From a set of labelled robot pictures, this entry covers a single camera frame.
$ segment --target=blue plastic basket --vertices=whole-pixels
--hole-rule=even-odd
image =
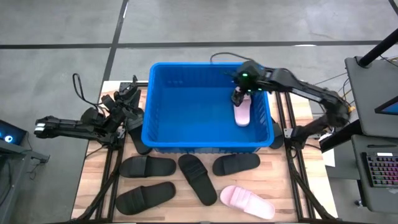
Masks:
[[[159,152],[255,152],[274,132],[265,92],[252,96],[251,120],[234,120],[232,74],[242,63],[156,63],[150,70],[142,141]]]

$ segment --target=floor line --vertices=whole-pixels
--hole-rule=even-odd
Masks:
[[[124,21],[124,17],[126,16],[128,4],[129,4],[129,0],[123,0],[122,7],[120,8],[118,24],[116,25],[116,29],[114,31],[112,46],[111,46],[111,50],[109,51],[108,61],[106,62],[102,82],[108,81],[111,76],[113,61],[114,61],[114,57],[116,55],[116,50],[118,48],[120,33],[122,31],[123,21]]]
[[[119,39],[121,26],[115,32],[114,40]],[[334,40],[334,41],[250,41],[250,42],[152,42],[152,43],[112,43],[112,44],[21,44],[0,45],[1,49],[168,49],[195,47],[312,47],[312,46],[351,46],[377,45],[381,40]]]
[[[394,0],[388,0],[391,7],[393,8],[393,10],[396,12],[397,16],[398,16],[398,6],[396,4],[396,2]]]

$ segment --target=robotic arm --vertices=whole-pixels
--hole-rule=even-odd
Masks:
[[[342,127],[350,116],[349,104],[337,92],[320,88],[298,80],[285,68],[267,68],[253,60],[244,62],[234,76],[239,91],[234,91],[231,99],[236,106],[243,101],[243,96],[255,91],[289,92],[323,105],[326,113],[305,126],[294,127],[290,134],[292,147],[303,149],[307,138],[327,127]]]
[[[136,82],[137,78],[134,76],[132,83],[114,93],[114,100],[109,95],[101,97],[109,116],[105,117],[94,108],[88,108],[80,120],[46,116],[36,120],[34,134],[38,138],[66,136],[95,140],[103,146],[119,146],[119,140],[124,134],[123,131],[118,131],[121,123],[127,118],[130,126],[134,126],[130,128],[135,128],[141,125],[144,119],[143,110],[138,108],[141,90],[138,90]]]

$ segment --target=gray floor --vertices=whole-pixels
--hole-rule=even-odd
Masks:
[[[0,0],[1,44],[110,44],[122,0]],[[206,41],[381,40],[398,16],[387,0],[130,0],[120,43]],[[153,63],[207,61],[220,51],[285,67],[316,83],[345,72],[344,59],[373,46],[118,49],[110,80],[148,79]],[[34,180],[25,182],[12,223],[68,220],[87,141],[37,139],[37,118],[79,119],[88,104],[77,98],[72,73],[82,77],[86,97],[98,99],[109,49],[0,50],[0,119],[30,131],[36,151],[51,154]],[[385,57],[398,55],[391,48]],[[237,61],[232,57],[217,60]],[[320,86],[338,90],[346,76]],[[312,105],[315,115],[321,110]],[[396,216],[356,208],[355,182],[331,179],[339,217],[353,222],[396,223]]]

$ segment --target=blue light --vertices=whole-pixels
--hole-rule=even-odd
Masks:
[[[4,140],[8,143],[12,142],[12,136],[6,136]]]

